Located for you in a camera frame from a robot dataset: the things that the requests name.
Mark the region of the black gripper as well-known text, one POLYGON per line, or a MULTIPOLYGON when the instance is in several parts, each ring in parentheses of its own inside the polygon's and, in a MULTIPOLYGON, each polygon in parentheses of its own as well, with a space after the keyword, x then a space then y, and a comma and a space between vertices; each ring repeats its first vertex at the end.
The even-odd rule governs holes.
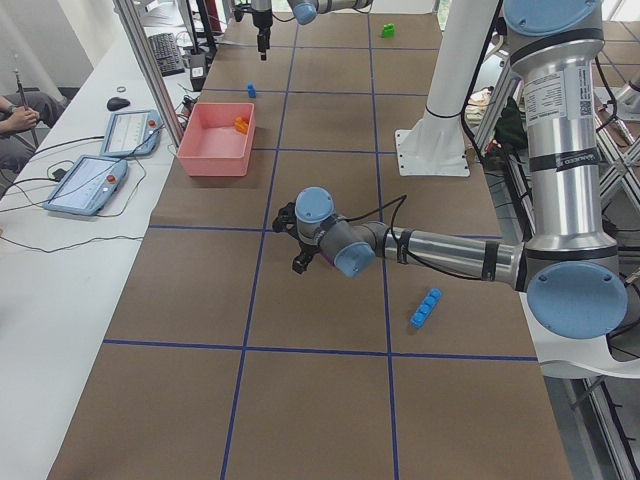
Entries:
POLYGON ((292 269, 298 274, 303 274, 308 268, 308 262, 312 262, 316 255, 322 254, 322 249, 318 245, 308 244, 303 241, 299 241, 298 244, 300 254, 293 259, 292 269))
POLYGON ((270 49, 270 29, 272 27, 272 10, 257 10, 252 12, 253 25, 258 29, 257 48, 261 61, 265 61, 265 52, 270 49))

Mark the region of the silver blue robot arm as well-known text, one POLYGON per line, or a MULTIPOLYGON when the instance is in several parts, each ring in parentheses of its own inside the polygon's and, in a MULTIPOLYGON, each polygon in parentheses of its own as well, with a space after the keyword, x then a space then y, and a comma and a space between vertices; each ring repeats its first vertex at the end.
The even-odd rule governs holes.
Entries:
MULTIPOLYGON (((288 0, 287 5, 293 14, 293 19, 299 25, 307 25, 321 14, 338 10, 360 11, 370 7, 371 0, 288 0)), ((273 26, 273 8, 269 0, 254 0, 249 2, 249 13, 253 25, 257 28, 257 50, 260 60, 267 60, 270 49, 271 28, 273 26)))
POLYGON ((503 17, 509 62, 524 83, 534 233, 519 245, 401 229, 369 215, 338 214, 323 188, 302 190, 273 223, 295 238, 292 267, 324 256, 344 275, 376 258, 421 265, 453 277, 498 281, 527 296, 538 323, 567 338, 612 332, 627 293, 618 247, 602 227, 591 64, 604 44, 597 1, 458 1, 452 4, 423 117, 397 132, 402 175, 461 176, 461 121, 484 54, 503 17))

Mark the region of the person's hand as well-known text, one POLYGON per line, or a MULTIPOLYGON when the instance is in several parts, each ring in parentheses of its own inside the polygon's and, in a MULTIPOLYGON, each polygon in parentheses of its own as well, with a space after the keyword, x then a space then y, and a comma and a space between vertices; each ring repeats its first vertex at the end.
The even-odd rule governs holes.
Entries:
POLYGON ((39 121, 40 115, 37 111, 25 106, 16 106, 7 119, 7 125, 10 131, 21 132, 34 128, 39 121))

